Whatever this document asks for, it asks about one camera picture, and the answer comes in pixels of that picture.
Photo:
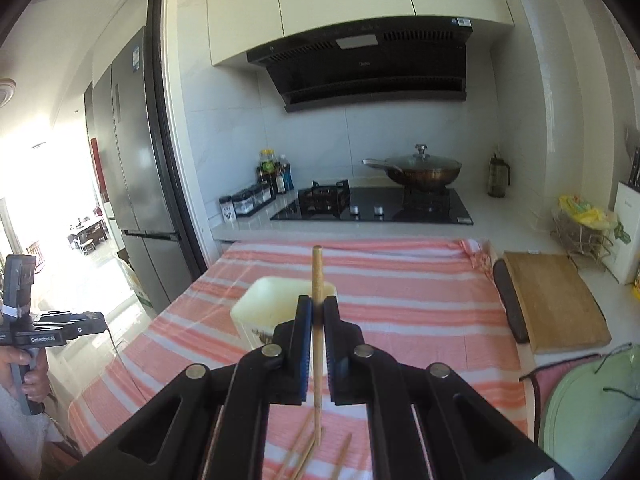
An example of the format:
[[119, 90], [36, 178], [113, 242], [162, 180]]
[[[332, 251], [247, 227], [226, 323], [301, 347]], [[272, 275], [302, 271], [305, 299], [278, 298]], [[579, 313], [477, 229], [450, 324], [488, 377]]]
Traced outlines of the black range hood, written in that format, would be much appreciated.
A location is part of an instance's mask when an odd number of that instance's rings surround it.
[[323, 26], [246, 52], [288, 112], [395, 100], [464, 101], [467, 18], [395, 16]]

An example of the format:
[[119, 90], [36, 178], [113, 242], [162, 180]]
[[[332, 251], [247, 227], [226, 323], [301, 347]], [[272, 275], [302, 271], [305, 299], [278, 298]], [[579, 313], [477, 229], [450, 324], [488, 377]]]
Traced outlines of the black gas stove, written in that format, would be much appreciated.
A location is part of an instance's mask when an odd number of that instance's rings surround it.
[[341, 221], [460, 224], [472, 226], [469, 211], [452, 188], [423, 192], [411, 188], [353, 188], [347, 180], [314, 182], [271, 221]]

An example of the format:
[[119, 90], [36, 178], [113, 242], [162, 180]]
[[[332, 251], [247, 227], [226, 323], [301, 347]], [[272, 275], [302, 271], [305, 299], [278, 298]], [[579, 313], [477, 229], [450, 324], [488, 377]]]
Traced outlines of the grey refrigerator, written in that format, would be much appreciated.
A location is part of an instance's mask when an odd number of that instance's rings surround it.
[[106, 195], [130, 266], [155, 313], [192, 283], [160, 180], [145, 89], [141, 27], [107, 66], [92, 90], [96, 145]]

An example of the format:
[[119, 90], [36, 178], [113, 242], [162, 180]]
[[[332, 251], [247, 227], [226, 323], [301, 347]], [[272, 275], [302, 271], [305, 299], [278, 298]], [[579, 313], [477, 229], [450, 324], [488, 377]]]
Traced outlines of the wooden cutting board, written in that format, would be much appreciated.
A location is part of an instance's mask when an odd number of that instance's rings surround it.
[[567, 255], [505, 252], [535, 354], [603, 348], [612, 340], [606, 318]]

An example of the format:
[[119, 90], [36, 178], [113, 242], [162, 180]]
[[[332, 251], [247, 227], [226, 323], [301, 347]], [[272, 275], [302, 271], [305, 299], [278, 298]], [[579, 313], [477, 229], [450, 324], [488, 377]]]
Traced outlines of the white utensil holder box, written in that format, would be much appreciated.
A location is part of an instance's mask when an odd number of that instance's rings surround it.
[[298, 278], [260, 278], [232, 307], [230, 315], [247, 350], [270, 344], [276, 327], [292, 321], [299, 296], [311, 296], [311, 281]]

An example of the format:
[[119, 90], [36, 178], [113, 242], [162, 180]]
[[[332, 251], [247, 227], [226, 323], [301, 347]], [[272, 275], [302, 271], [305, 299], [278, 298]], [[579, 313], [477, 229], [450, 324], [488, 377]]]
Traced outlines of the sauce bottles group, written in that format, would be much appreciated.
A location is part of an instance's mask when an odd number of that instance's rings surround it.
[[256, 171], [258, 180], [268, 183], [273, 195], [283, 195], [294, 188], [291, 165], [284, 155], [277, 157], [272, 148], [260, 151]]

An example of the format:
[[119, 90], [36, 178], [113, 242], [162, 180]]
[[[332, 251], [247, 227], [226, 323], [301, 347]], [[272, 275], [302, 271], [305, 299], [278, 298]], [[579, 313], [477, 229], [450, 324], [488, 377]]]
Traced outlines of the wooden chopstick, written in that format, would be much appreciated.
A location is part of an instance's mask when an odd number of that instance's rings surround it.
[[345, 460], [349, 451], [350, 444], [352, 443], [352, 434], [348, 434], [341, 446], [340, 454], [338, 454], [336, 464], [332, 470], [331, 480], [338, 480], [340, 478], [340, 474], [345, 465]]
[[312, 248], [312, 365], [314, 366], [314, 445], [321, 442], [322, 372], [323, 372], [323, 259], [320, 245]]
[[314, 450], [317, 447], [317, 441], [314, 437], [311, 437], [311, 439], [308, 442], [308, 445], [306, 446], [306, 450], [305, 452], [303, 452], [302, 457], [299, 459], [294, 472], [292, 474], [291, 479], [292, 480], [300, 480], [301, 478], [303, 478], [309, 462], [312, 459], [312, 456], [314, 456]]
[[297, 475], [302, 471], [302, 463], [306, 460], [306, 456], [310, 452], [312, 445], [314, 444], [314, 430], [310, 430], [310, 424], [314, 421], [314, 413], [309, 412], [306, 416], [302, 426], [300, 426], [299, 430], [294, 439], [294, 443], [291, 448], [286, 452], [284, 459], [282, 460], [282, 464], [280, 469], [278, 470], [276, 476], [274, 477], [276, 480], [282, 480], [285, 478], [285, 474], [290, 468], [290, 463], [295, 455], [298, 456], [298, 461], [296, 466], [294, 467], [293, 478], [296, 478]]

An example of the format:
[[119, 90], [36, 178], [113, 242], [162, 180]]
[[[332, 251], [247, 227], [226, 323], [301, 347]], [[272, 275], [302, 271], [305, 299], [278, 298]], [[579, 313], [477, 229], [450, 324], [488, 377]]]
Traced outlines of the wok with glass lid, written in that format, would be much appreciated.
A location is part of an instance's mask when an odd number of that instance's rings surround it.
[[461, 162], [430, 154], [425, 144], [416, 144], [414, 149], [416, 151], [411, 155], [365, 158], [361, 163], [370, 169], [384, 171], [390, 180], [404, 188], [423, 192], [439, 191], [457, 180]]

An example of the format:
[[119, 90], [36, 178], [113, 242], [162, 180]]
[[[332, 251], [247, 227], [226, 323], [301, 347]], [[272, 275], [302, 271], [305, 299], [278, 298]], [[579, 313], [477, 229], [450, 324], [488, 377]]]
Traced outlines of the white knife block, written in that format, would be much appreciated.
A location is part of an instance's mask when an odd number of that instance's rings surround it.
[[605, 263], [614, 278], [627, 285], [634, 281], [639, 265], [639, 192], [623, 182], [617, 185], [614, 212], [620, 234], [614, 234], [611, 255]]

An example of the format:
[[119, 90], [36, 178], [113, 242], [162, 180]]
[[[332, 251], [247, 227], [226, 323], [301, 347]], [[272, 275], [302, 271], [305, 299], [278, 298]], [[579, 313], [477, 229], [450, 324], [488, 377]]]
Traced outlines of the dark glass kettle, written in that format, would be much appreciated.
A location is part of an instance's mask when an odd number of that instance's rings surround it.
[[487, 194], [495, 198], [506, 196], [506, 189], [511, 185], [511, 167], [497, 154], [489, 161]]

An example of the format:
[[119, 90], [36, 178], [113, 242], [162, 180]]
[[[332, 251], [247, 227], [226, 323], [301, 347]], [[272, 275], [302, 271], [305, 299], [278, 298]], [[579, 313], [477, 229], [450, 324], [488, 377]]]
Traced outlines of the pink striped tablecloth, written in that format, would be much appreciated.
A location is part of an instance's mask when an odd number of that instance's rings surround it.
[[[518, 350], [480, 243], [326, 243], [323, 272], [341, 318], [358, 325], [367, 344], [410, 366], [447, 364], [527, 428]], [[72, 403], [70, 428], [80, 448], [95, 448], [188, 365], [238, 362], [246, 347], [231, 310], [258, 280], [310, 276], [307, 244], [232, 245]]]

